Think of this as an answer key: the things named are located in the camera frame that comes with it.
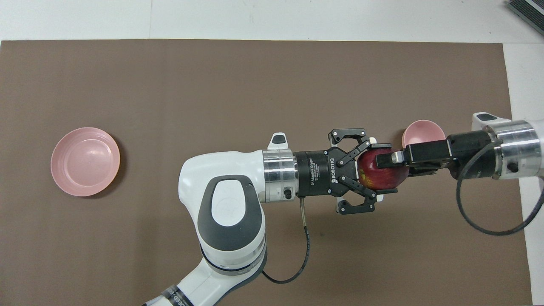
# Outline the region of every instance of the brown table surface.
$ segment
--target brown table surface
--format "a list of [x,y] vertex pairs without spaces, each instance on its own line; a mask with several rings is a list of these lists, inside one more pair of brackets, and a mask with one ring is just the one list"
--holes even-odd
[[[471,115],[510,117],[502,46],[416,42],[221,40],[5,41],[0,50],[0,304],[140,305],[200,261],[177,196],[183,162],[264,149],[327,149],[333,128],[363,127],[400,147],[429,119],[446,134]],[[50,158],[93,126],[121,149],[103,192],[62,192]],[[306,199],[311,254],[294,282],[264,277],[221,305],[530,304],[523,233],[472,229],[444,170],[408,179],[376,211],[335,213]],[[517,181],[471,180],[466,209],[494,230],[521,221]],[[287,278],[304,258],[298,202],[263,206],[265,270]]]

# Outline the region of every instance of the pink bowl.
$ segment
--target pink bowl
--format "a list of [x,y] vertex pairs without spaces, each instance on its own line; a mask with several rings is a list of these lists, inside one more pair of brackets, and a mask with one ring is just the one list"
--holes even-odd
[[104,190],[120,164],[119,147],[106,132],[82,127],[66,134],[51,156],[51,175],[64,192],[86,197]]
[[445,138],[446,135],[438,124],[430,120],[417,120],[404,131],[402,144],[405,148],[409,144],[444,140]]

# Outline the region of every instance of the red apple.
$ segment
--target red apple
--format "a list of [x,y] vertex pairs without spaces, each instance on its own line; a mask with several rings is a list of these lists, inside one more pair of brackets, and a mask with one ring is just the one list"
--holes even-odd
[[376,155],[393,153],[391,148],[371,149],[359,156],[357,166],[359,183],[372,190],[392,189],[400,185],[408,177],[408,167],[380,169],[376,166]]

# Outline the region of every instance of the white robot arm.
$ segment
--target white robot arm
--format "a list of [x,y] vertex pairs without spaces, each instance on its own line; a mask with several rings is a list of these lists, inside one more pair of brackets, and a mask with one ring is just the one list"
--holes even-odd
[[261,203],[293,200],[297,187],[295,160],[283,133],[273,135],[268,150],[187,160],[178,193],[203,258],[179,284],[146,305],[214,305],[255,279],[267,259]]
[[[357,140],[357,146],[348,152],[337,146],[346,138]],[[383,194],[397,192],[371,190],[357,181],[357,156],[391,144],[376,143],[362,128],[332,130],[329,140],[329,149],[293,153],[285,134],[276,133],[267,150],[220,152],[187,160],[178,193],[195,224],[203,258],[179,284],[144,305],[214,305],[255,279],[267,259],[261,203],[329,194],[337,198],[336,211],[346,215],[372,212]],[[543,154],[544,120],[510,121],[476,113],[472,132],[411,144],[393,154],[377,155],[376,163],[379,168],[409,167],[409,176],[448,168],[455,179],[461,178],[459,193],[463,178],[543,177]],[[351,205],[342,198],[347,191],[361,195],[364,202]]]

